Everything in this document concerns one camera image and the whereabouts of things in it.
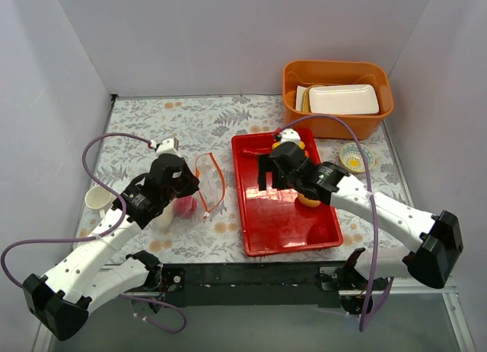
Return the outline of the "red apple toy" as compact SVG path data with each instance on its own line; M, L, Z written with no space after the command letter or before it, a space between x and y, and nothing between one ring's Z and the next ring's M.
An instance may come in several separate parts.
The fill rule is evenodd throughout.
M197 201L192 196L176 198L174 200L173 212L179 218L190 219L195 214L197 206Z

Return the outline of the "clear zip top bag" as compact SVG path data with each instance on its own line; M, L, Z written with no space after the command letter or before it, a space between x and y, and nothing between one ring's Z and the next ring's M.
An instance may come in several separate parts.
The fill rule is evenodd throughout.
M193 174L199 179L199 191L191 195L198 204L195 214L190 219L182 219L173 213L174 216L170 226L163 231L154 230L151 222L154 235L178 237L193 231L208 220L210 214L223 202L225 180L215 155L212 152L200 154L193 161L193 170ZM172 209L174 200L168 205Z

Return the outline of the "orange fruit toy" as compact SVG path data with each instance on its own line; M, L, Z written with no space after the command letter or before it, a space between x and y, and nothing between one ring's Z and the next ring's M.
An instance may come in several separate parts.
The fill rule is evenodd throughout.
M298 193L298 201L308 208L317 208L320 206L321 202L319 200L312 200L305 197L303 194Z

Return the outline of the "green orange mango toy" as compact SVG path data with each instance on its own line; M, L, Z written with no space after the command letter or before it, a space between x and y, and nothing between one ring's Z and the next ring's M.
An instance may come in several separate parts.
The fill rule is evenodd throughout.
M308 151L306 150L306 145L305 145L305 143L303 141L300 142L299 147L304 152L305 157L309 157L310 156L309 153L308 153Z

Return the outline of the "red pomegranate toy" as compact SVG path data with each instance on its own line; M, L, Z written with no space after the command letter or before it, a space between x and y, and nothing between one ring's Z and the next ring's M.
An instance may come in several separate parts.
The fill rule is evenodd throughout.
M308 244L319 244L329 242L329 231L325 224L314 224L308 234L307 243Z

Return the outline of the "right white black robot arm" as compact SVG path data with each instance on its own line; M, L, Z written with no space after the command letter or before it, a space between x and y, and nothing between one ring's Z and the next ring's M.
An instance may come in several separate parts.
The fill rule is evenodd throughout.
M268 154L258 156L259 190L266 189L272 175L274 189L294 189L310 200L320 201L368 222L398 239L407 249L401 262L422 284L441 289L463 251L456 215L419 211L366 185L331 162L315 164L297 144L287 141Z

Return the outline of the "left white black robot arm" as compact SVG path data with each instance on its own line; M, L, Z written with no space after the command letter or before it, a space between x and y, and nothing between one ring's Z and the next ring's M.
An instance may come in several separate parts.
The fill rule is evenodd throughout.
M31 274L22 289L27 307L54 336L74 336L91 312L128 290L153 291L162 281L161 263L146 251L129 255L119 266L103 267L131 238L175 199L192 195L199 181L175 151L159 150L150 170L133 179L82 243L44 275Z

